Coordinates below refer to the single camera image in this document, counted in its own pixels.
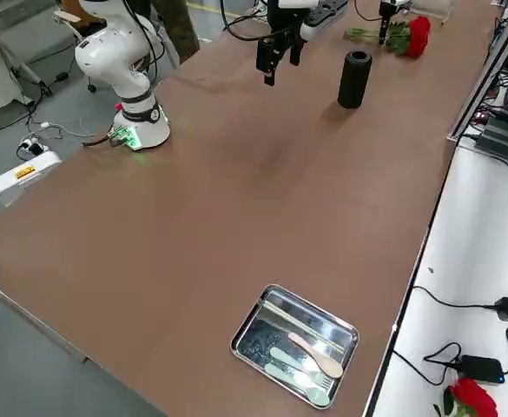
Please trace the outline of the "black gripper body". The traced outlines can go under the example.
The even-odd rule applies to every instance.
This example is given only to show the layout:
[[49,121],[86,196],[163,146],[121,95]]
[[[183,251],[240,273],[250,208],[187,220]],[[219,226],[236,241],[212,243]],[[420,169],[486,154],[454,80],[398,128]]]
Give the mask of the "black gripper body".
[[403,6],[403,2],[380,2],[379,16],[382,20],[390,19]]
[[270,27],[268,37],[286,36],[295,39],[301,25],[301,8],[293,7],[286,1],[268,0],[267,22]]

